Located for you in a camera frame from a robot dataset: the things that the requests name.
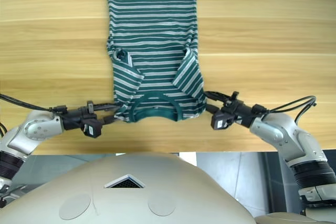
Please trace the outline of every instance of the shirt sleeve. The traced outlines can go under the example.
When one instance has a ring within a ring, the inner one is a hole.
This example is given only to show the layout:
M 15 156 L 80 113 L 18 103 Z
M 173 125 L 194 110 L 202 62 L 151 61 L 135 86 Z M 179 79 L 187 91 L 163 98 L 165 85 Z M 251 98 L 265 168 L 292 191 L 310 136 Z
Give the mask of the shirt sleeve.
M 118 115 L 127 109 L 138 91 L 144 75 L 133 66 L 129 52 L 116 49 L 110 50 L 109 55 L 113 63 L 114 95 L 117 103 L 121 105 L 121 108 L 116 112 L 116 115 Z
M 173 84 L 182 92 L 197 100 L 204 100 L 203 78 L 198 65 L 195 49 L 187 48 L 186 54 L 177 69 Z

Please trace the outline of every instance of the floor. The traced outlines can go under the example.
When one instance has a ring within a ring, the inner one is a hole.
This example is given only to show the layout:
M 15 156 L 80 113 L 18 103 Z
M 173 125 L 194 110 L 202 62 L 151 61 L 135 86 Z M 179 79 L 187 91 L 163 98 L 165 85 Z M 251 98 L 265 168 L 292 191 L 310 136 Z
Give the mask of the floor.
M 81 164 L 111 155 L 115 154 L 31 156 L 15 176 L 12 188 L 28 185 L 23 190 L 28 192 Z M 260 153 L 180 153 L 180 157 L 207 172 L 254 217 L 268 213 Z

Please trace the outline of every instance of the wooden table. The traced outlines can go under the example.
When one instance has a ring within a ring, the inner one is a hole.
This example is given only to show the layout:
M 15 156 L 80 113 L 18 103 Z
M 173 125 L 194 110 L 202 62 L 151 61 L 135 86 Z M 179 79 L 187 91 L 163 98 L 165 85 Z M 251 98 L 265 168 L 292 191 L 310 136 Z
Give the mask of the wooden table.
M 198 0 L 198 21 L 205 90 L 237 90 L 269 108 L 314 94 L 318 106 L 300 126 L 336 148 L 336 0 Z M 106 0 L 1 0 L 0 25 L 1 93 L 45 107 L 112 101 Z M 29 112 L 0 106 L 8 128 Z M 118 122 L 98 139 L 69 131 L 35 154 L 274 150 L 241 126 L 213 131 L 210 121 Z

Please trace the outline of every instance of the vent grille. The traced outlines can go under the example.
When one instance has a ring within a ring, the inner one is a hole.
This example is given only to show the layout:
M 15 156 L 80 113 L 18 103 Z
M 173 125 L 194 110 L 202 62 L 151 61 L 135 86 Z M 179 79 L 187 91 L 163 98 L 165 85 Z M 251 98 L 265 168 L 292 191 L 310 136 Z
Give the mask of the vent grille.
M 141 187 L 131 179 L 126 179 L 123 182 L 111 186 L 110 188 L 141 188 Z
M 132 175 L 125 175 L 105 185 L 105 188 L 144 188 L 145 185 Z

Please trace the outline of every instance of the striped shirt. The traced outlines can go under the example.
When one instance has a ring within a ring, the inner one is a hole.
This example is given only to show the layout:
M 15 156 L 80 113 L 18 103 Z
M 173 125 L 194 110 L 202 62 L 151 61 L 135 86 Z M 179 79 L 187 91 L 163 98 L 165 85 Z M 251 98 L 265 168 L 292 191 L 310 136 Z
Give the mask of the striped shirt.
M 196 0 L 108 0 L 115 117 L 183 120 L 206 106 Z

